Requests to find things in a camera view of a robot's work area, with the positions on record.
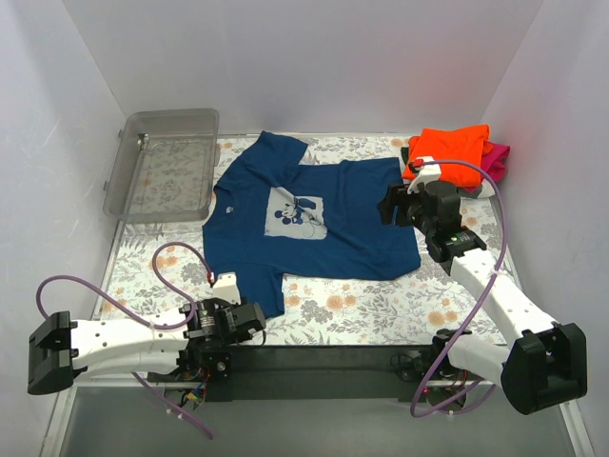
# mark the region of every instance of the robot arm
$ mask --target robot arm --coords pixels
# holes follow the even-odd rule
[[[69,311],[52,314],[29,338],[28,393],[57,392],[76,377],[197,371],[206,350],[250,340],[264,330],[262,310],[240,296],[234,273],[220,275],[212,291],[212,298],[196,303],[195,317],[175,329],[152,325],[182,322],[190,304],[148,316],[150,327],[131,319],[71,321]]]
[[[485,243],[462,227],[461,197],[451,183],[438,181],[439,165],[410,167],[410,185],[392,185],[378,208],[384,224],[414,226],[425,236],[430,256],[476,299],[496,273],[496,259]],[[575,324],[561,325],[539,309],[514,282],[499,274],[483,308],[499,328],[506,347],[460,336],[448,350],[442,368],[467,369],[501,387],[523,414],[579,398],[587,391],[585,335]],[[435,354],[454,332],[439,332]]]

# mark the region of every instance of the orange cloth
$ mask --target orange cloth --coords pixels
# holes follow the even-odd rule
[[[488,142],[489,135],[490,129],[486,125],[452,131],[423,129],[421,136],[413,136],[408,140],[408,162],[431,156],[436,160],[463,160],[479,167],[482,156],[493,149],[493,145]],[[455,186],[476,187],[482,182],[481,175],[468,167],[440,165],[440,168],[440,179]],[[412,180],[415,175],[406,167],[402,177]]]

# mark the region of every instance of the t-shirt sleeve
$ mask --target t-shirt sleeve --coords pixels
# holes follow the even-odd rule
[[[237,275],[239,293],[249,303],[257,303],[265,318],[281,316],[285,312],[282,294],[283,274],[273,267],[240,263],[223,268],[214,268],[214,273],[234,272]]]
[[[286,167],[298,165],[305,155],[306,147],[306,143],[296,138],[263,131],[256,143],[228,167],[218,186],[231,189],[258,178],[274,186]]]

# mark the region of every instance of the clear plastic container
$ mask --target clear plastic container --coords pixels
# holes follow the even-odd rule
[[[218,111],[138,112],[121,130],[104,213],[124,222],[203,220],[209,212]]]

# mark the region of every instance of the purple tube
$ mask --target purple tube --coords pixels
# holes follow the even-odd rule
[[[157,330],[174,330],[176,328],[180,328],[181,326],[185,326],[194,317],[194,313],[197,308],[194,298],[192,298],[190,295],[188,295],[183,290],[180,290],[180,289],[176,288],[175,286],[173,286],[167,279],[165,279],[163,277],[163,275],[159,271],[159,268],[156,265],[157,257],[159,256],[159,254],[164,249],[169,248],[170,246],[179,246],[179,247],[186,248],[186,249],[189,249],[190,251],[194,252],[195,255],[201,261],[201,263],[203,263],[203,265],[205,266],[207,273],[211,274],[211,268],[207,264],[206,259],[203,257],[201,252],[199,252],[197,249],[195,249],[191,245],[182,243],[180,241],[172,241],[170,243],[165,243],[164,245],[162,245],[161,247],[156,249],[156,251],[154,252],[154,255],[152,255],[152,270],[154,271],[154,274],[156,274],[156,277],[159,278],[159,281],[161,281],[165,286],[167,286],[168,288],[173,290],[175,293],[184,297],[186,300],[188,300],[190,302],[190,313],[188,314],[187,318],[184,321],[178,322],[177,324],[171,324],[170,326],[155,324],[154,328],[156,328]],[[36,306],[38,307],[38,310],[40,311],[40,313],[43,315],[43,317],[45,319],[49,318],[49,314],[45,311],[43,304],[42,304],[42,290],[43,290],[43,288],[45,288],[45,286],[48,283],[52,283],[53,281],[59,281],[59,280],[73,281],[75,283],[85,286],[86,288],[88,288],[88,289],[92,290],[93,292],[97,293],[98,295],[100,295],[102,298],[106,299],[108,302],[112,303],[114,306],[116,306],[118,309],[123,311],[127,316],[129,316],[135,322],[142,324],[143,326],[150,327],[149,321],[138,316],[130,309],[128,309],[128,308],[124,307],[123,305],[121,305],[120,303],[118,303],[116,300],[114,300],[112,297],[110,297],[107,293],[105,293],[103,290],[101,290],[97,286],[94,286],[89,281],[86,281],[84,279],[81,279],[81,278],[78,278],[76,276],[72,276],[69,274],[58,274],[56,276],[50,276],[50,278],[45,279],[42,283],[40,283],[40,286],[38,286],[38,290],[36,290]]]
[[[140,383],[148,392],[150,392],[152,395],[156,396],[159,400],[161,400],[163,403],[165,403],[173,412],[177,413],[178,415],[182,414],[182,417],[184,419],[186,419],[191,424],[193,424],[195,427],[200,429],[206,435],[207,438],[209,438],[210,440],[213,440],[213,432],[211,431],[211,428],[209,428],[205,422],[203,422],[201,419],[199,419],[194,414],[185,410],[183,407],[177,406],[175,403],[173,403],[168,398],[165,398],[161,393],[159,393],[155,388],[153,388],[149,383],[147,383],[146,380],[144,378],[142,378],[142,376],[140,376],[139,374],[137,374],[137,373],[131,373],[131,374],[133,375],[133,377],[135,379],[137,379],[138,383]]]
[[[434,161],[429,161],[429,162],[425,162],[424,163],[424,165],[436,165],[436,164],[437,165],[463,165],[465,167],[470,167],[471,169],[474,169],[475,171],[480,173],[484,177],[484,179],[486,179],[490,183],[490,185],[492,186],[493,190],[495,191],[495,194],[497,195],[497,200],[499,202],[499,208],[500,208],[500,213],[501,213],[501,233],[503,235],[503,238],[502,238],[502,241],[501,241],[501,251],[500,251],[499,257],[497,258],[497,263],[495,264],[495,270],[499,270],[499,268],[503,264],[503,259],[505,258],[505,253],[507,251],[507,223],[506,223],[506,220],[505,220],[506,219],[506,217],[505,217],[505,207],[504,207],[503,199],[502,199],[501,194],[499,192],[499,187],[497,186],[497,183],[495,183],[495,181],[493,181],[493,178],[491,178],[490,175],[486,171],[484,171],[480,167],[476,167],[475,165],[472,165],[472,164],[470,164],[468,162],[464,162],[463,160],[434,160]],[[490,277],[490,279],[488,280],[488,284],[486,285],[486,288],[484,288],[484,290],[482,291],[482,294],[481,294],[480,298],[478,299],[478,302],[476,302],[476,305],[472,308],[472,310],[467,315],[465,320],[462,322],[460,327],[457,329],[457,331],[455,331],[455,334],[448,341],[446,346],[444,346],[444,349],[440,352],[440,354],[438,355],[438,357],[436,358],[434,363],[431,364],[431,367],[429,367],[429,370],[423,376],[423,378],[421,380],[421,383],[417,387],[415,395],[414,395],[414,397],[412,399],[412,403],[410,404],[410,414],[413,417],[421,418],[421,417],[428,416],[429,414],[432,414],[433,412],[439,411],[443,407],[445,407],[446,405],[449,405],[450,403],[454,402],[458,398],[461,398],[468,391],[470,391],[472,388],[474,388],[475,386],[478,385],[478,383],[474,383],[470,387],[465,388],[461,392],[453,395],[452,397],[444,400],[443,402],[441,402],[441,403],[439,403],[439,404],[437,404],[437,405],[435,405],[435,406],[433,406],[433,407],[431,407],[429,409],[426,409],[423,412],[417,412],[417,404],[421,400],[421,395],[422,395],[423,390],[425,389],[425,386],[427,385],[427,383],[429,382],[429,380],[431,379],[433,374],[436,372],[436,370],[440,366],[440,363],[442,362],[444,357],[446,357],[446,355],[448,354],[448,351],[455,345],[457,339],[463,334],[463,332],[465,331],[467,326],[469,326],[469,324],[474,319],[474,316],[482,308],[482,305],[484,304],[484,300],[486,299],[486,297],[490,293],[491,288],[495,284],[496,280],[497,280],[497,274],[493,274]],[[484,396],[480,399],[480,401],[477,404],[472,405],[471,407],[467,407],[465,409],[462,409],[461,411],[459,411],[459,413],[468,412],[468,411],[471,411],[472,409],[475,409],[476,407],[480,406],[482,404],[482,402],[484,402],[491,395],[491,393],[494,390],[495,390],[494,386],[492,386],[488,390],[488,392],[486,392],[484,394]]]

